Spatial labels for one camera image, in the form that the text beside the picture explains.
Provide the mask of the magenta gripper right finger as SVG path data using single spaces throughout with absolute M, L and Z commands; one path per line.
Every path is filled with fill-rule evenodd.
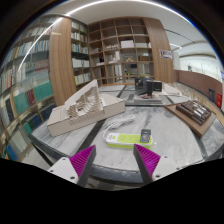
M 144 184 L 152 183 L 180 170 L 180 166 L 168 156 L 160 156 L 143 146 L 135 144 L 133 154 Z

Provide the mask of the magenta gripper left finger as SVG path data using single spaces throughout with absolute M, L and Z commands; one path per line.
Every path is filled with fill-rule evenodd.
M 92 145 L 70 158 L 62 157 L 48 172 L 68 180 L 78 186 L 85 187 L 96 157 L 96 146 Z

